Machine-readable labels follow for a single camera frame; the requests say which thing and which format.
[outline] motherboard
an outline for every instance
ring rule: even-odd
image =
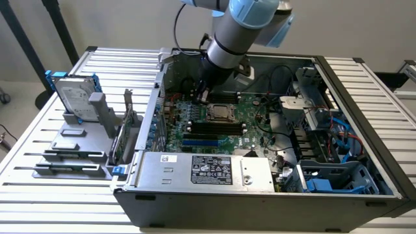
[[[167,152],[246,155],[255,151],[269,154],[265,143],[273,137],[258,127],[270,130],[266,97],[230,95],[213,97],[210,104],[193,102],[186,95],[171,95],[165,115],[167,119]]]

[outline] floor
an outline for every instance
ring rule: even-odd
[[[19,138],[39,113],[35,99],[46,89],[41,82],[0,81],[0,87],[13,98],[9,104],[0,103],[0,124]],[[15,139],[11,136],[7,136],[6,140],[11,145],[15,144]],[[5,157],[6,152],[0,150],[0,161]]]

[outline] green circuit board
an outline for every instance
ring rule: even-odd
[[[201,154],[234,154],[237,149],[251,149],[255,145],[257,151],[261,150],[261,138],[265,141],[271,137],[271,134],[265,133],[257,127],[255,115],[259,110],[259,105],[254,105],[254,100],[259,100],[254,95],[242,95],[239,104],[227,104],[234,108],[235,121],[239,123],[246,123],[247,132],[242,136],[219,136],[218,146],[190,146],[193,147],[193,153]],[[185,134],[187,134],[187,123],[190,120],[195,122],[210,122],[209,117],[209,106],[203,104],[195,104],[186,97],[181,97],[175,101],[175,106],[171,107],[170,116],[178,118],[179,121],[173,121],[173,118],[167,118],[167,129],[169,129],[169,139],[167,139],[167,152],[183,152],[183,140]],[[259,114],[265,117],[266,108],[262,108]],[[265,129],[271,130],[270,124],[261,122],[261,126]]]

